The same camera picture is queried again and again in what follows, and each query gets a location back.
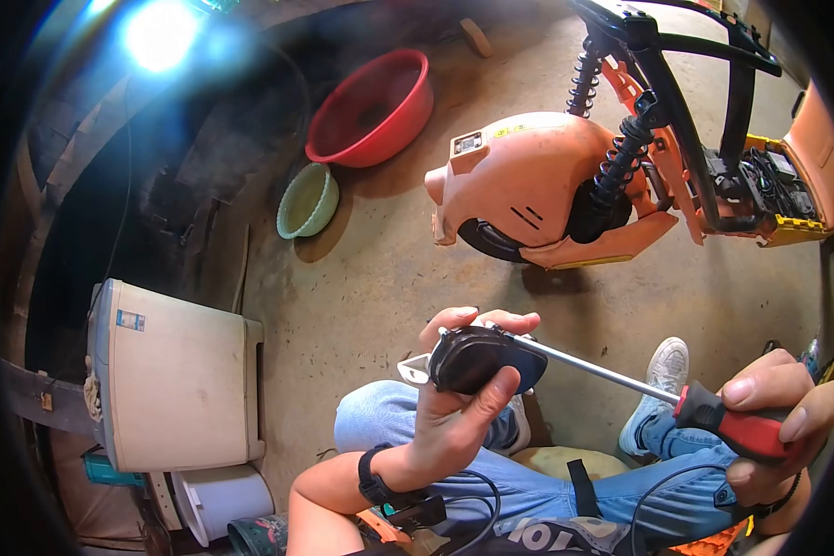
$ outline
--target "tire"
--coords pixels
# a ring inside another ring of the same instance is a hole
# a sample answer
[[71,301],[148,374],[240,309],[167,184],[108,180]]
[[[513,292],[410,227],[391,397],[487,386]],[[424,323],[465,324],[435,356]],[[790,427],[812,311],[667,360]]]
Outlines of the tire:
[[510,239],[484,220],[470,218],[457,230],[457,235],[473,249],[489,257],[501,261],[528,263],[519,254],[519,249],[524,245],[515,239]]

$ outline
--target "right hand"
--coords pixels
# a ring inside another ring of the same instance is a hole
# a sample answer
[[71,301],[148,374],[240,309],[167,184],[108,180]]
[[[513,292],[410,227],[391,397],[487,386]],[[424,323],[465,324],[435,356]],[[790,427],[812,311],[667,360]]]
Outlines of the right hand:
[[[439,338],[439,327],[467,326],[477,316],[478,310],[474,307],[441,311],[421,332],[421,348],[432,351]],[[478,318],[482,323],[491,320],[518,335],[527,334],[541,324],[537,313],[517,315],[492,310]],[[423,384],[417,401],[414,439],[409,447],[411,469],[424,474],[430,483],[466,469],[481,448],[491,421],[510,402],[520,380],[514,367],[505,366],[475,396],[438,392],[432,382]]]
[[726,472],[740,505],[772,504],[787,494],[794,475],[813,460],[834,427],[834,380],[815,386],[806,367],[778,349],[747,365],[723,385],[721,395],[736,411],[793,407],[778,438],[803,443],[795,457],[775,466],[740,457]]

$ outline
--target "bright light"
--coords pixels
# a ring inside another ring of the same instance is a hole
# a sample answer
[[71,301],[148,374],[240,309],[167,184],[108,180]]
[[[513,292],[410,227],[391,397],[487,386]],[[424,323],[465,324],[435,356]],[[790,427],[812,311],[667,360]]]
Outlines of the bright light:
[[114,3],[114,0],[89,0],[87,12],[89,15],[95,15],[103,12],[108,6]]
[[134,14],[126,30],[133,58],[146,70],[164,71],[185,57],[197,32],[197,18],[182,0],[155,0]]

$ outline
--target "light green plastic basin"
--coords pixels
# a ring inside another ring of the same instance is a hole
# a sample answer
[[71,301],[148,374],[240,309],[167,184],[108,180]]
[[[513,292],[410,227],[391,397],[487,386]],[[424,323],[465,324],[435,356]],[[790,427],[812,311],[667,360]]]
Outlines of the light green plastic basin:
[[331,221],[340,189],[327,164],[312,162],[293,178],[278,207],[278,234],[284,239],[314,236]]

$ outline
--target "shock absorber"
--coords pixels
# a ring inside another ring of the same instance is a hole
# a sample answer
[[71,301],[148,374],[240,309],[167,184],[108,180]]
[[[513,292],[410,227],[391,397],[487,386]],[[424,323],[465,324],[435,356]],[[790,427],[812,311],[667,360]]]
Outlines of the shock absorber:
[[640,161],[648,156],[648,146],[655,139],[655,132],[635,116],[621,121],[623,135],[612,139],[614,149],[607,150],[606,160],[600,164],[600,172],[593,177],[593,191],[589,197],[596,208],[609,211],[618,195],[640,169]]
[[567,102],[566,111],[573,116],[589,117],[589,110],[593,107],[593,98],[596,97],[596,87],[600,84],[597,76],[602,71],[602,60],[600,51],[589,37],[584,39],[583,49],[584,51],[578,56],[578,65],[575,66],[578,77],[572,77],[575,88],[568,91],[572,98]]
[[612,139],[613,149],[606,152],[606,160],[592,180],[581,184],[575,194],[572,212],[568,218],[568,234],[577,243],[596,241],[603,232],[623,221],[613,218],[619,200],[623,201],[624,189],[641,168],[642,159],[648,155],[648,145],[655,139],[657,127],[667,126],[663,109],[658,105],[655,93],[645,91],[634,103],[637,116],[625,117],[621,122],[623,136]]

